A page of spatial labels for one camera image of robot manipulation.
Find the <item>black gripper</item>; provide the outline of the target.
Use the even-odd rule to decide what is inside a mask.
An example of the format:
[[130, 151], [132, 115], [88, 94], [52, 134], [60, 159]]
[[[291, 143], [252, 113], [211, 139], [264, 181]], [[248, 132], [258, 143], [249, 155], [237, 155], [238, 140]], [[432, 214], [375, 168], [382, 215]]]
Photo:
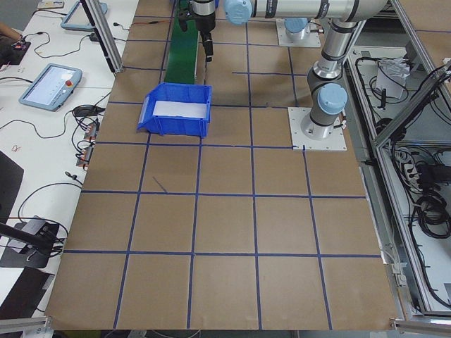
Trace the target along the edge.
[[193, 0], [192, 17], [196, 22], [196, 28], [202, 33], [206, 62], [211, 62], [214, 48], [210, 32], [216, 26], [216, 2], [214, 0]]

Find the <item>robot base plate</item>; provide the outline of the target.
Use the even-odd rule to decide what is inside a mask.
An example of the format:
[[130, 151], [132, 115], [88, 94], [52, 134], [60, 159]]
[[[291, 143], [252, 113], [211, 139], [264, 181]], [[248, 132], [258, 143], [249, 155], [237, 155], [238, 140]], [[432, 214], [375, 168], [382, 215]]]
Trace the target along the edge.
[[289, 107], [288, 116], [292, 148], [295, 151], [346, 151], [347, 146], [339, 117], [332, 125], [316, 125], [309, 107]]
[[319, 48], [318, 26], [308, 18], [279, 18], [276, 20], [278, 45]]

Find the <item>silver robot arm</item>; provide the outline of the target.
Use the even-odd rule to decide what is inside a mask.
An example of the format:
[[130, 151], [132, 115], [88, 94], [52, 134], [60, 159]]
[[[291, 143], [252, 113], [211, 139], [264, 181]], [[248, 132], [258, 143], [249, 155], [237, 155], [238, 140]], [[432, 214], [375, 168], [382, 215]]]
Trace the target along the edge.
[[318, 34], [312, 30], [313, 24], [308, 18], [285, 18], [285, 35], [289, 42], [300, 42]]
[[347, 103], [346, 91], [334, 83], [342, 74], [341, 65], [358, 23], [372, 18], [385, 6], [385, 1], [224, 1], [227, 20], [234, 25], [251, 18], [330, 19], [330, 28], [320, 59], [308, 74], [314, 106], [304, 125], [312, 129], [330, 129]]

